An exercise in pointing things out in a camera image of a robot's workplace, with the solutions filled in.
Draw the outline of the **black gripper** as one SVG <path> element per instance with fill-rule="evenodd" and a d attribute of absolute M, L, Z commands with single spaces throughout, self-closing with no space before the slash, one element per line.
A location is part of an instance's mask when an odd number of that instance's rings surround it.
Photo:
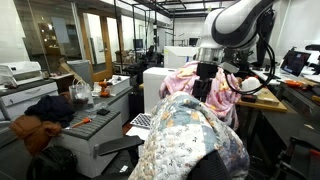
<path fill-rule="evenodd" d="M 218 72 L 218 66 L 200 62 L 197 66 L 196 74 L 199 76 L 194 81 L 192 95 L 198 100 L 206 100 L 211 90 L 212 79 Z"/>

